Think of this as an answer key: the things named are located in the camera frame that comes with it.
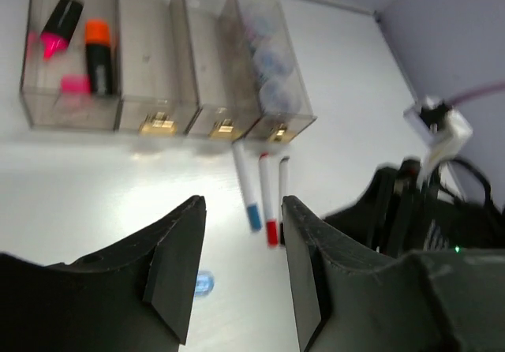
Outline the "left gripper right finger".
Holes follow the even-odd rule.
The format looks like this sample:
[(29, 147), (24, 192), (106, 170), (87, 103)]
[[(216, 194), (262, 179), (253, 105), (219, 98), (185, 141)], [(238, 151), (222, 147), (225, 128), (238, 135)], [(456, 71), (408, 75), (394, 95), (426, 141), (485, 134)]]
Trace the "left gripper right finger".
[(285, 247), (302, 351), (501, 351), (504, 253), (379, 254), (288, 196)]

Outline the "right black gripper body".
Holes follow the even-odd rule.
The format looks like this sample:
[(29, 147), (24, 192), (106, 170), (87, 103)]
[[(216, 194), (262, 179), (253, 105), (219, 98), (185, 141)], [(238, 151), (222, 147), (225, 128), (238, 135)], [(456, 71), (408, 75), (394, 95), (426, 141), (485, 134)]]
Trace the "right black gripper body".
[[(441, 169), (458, 165), (481, 184), (481, 202), (463, 200), (441, 182)], [(421, 186), (421, 163), (404, 159), (398, 168), (379, 167), (355, 204), (324, 222), (370, 249), (390, 257), (410, 250), (502, 249), (504, 214), (492, 200), (489, 180), (469, 161), (445, 159)]]

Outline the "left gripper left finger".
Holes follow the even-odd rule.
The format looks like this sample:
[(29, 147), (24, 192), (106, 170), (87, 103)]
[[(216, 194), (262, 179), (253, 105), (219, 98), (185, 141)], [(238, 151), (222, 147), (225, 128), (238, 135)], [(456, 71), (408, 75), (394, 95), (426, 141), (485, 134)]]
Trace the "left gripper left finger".
[(186, 343), (206, 222), (193, 196), (71, 264), (1, 255), (4, 351), (176, 351)]

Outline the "blue utility knife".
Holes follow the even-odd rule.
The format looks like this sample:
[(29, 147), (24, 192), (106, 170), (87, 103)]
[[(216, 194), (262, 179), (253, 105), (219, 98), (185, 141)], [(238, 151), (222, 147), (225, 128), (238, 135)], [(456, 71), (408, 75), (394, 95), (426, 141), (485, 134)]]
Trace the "blue utility knife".
[(196, 285), (194, 290), (195, 298), (202, 298), (208, 296), (215, 285), (215, 279), (209, 271), (198, 271), (196, 276)]

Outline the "black-capped white pen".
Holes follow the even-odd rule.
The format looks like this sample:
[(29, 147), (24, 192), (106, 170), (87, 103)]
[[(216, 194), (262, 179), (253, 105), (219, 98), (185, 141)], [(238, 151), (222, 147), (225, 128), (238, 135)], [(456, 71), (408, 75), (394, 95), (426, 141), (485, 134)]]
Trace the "black-capped white pen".
[(287, 194), (288, 177), (289, 177), (289, 156), (284, 156), (279, 162), (279, 237), (280, 245), (285, 245), (284, 231), (283, 231), (283, 215), (282, 215), (282, 201), (283, 197)]

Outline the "blue-capped white pen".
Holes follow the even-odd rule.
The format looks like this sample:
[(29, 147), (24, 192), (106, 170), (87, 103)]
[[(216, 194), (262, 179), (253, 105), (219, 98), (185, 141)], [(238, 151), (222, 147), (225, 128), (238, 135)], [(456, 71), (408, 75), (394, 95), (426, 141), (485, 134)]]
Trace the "blue-capped white pen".
[(252, 232), (258, 232), (262, 228), (262, 222), (260, 220), (258, 201), (253, 192), (253, 185), (246, 164), (243, 140), (236, 140), (232, 143), (232, 152), (249, 225)]

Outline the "red-capped white pen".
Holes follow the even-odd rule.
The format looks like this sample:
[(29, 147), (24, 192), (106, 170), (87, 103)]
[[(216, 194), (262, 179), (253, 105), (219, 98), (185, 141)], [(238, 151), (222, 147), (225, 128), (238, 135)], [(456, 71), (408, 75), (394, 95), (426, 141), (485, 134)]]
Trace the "red-capped white pen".
[(279, 244), (279, 234), (277, 231), (277, 218), (273, 208), (274, 203), (271, 197), (269, 163), (269, 154), (267, 152), (261, 153), (259, 157), (260, 189), (266, 225), (267, 244), (269, 247), (276, 247)]

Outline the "paper clip jar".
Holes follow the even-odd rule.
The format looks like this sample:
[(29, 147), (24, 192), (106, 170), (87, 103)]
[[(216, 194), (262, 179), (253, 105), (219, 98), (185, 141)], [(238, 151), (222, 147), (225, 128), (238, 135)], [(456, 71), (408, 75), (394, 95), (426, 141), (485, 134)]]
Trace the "paper clip jar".
[(262, 109), (272, 113), (296, 114), (301, 109), (301, 97), (285, 81), (272, 78), (259, 91)]
[(248, 6), (242, 10), (245, 36), (250, 43), (272, 37), (280, 27), (279, 17), (273, 10)]
[(288, 77), (294, 70), (290, 51), (279, 44), (263, 44), (253, 55), (257, 73), (263, 77)]

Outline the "orange highlighter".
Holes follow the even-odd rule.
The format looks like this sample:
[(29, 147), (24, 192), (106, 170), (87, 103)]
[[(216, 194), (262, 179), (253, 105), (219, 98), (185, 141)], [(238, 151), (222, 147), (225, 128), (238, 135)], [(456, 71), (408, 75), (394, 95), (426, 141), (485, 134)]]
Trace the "orange highlighter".
[(103, 19), (90, 19), (84, 28), (86, 68), (92, 94), (114, 94), (110, 29)]

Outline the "pink highlighter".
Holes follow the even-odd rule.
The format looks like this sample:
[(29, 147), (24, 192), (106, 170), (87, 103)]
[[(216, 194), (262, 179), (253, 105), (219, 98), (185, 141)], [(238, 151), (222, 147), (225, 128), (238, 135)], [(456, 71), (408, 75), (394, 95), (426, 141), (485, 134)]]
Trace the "pink highlighter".
[(80, 22), (83, 9), (83, 0), (58, 0), (43, 27), (39, 28), (39, 20), (44, 11), (43, 0), (32, 0), (25, 51), (26, 60), (34, 59), (37, 50), (42, 51), (45, 62), (50, 61), (55, 55), (65, 53)]

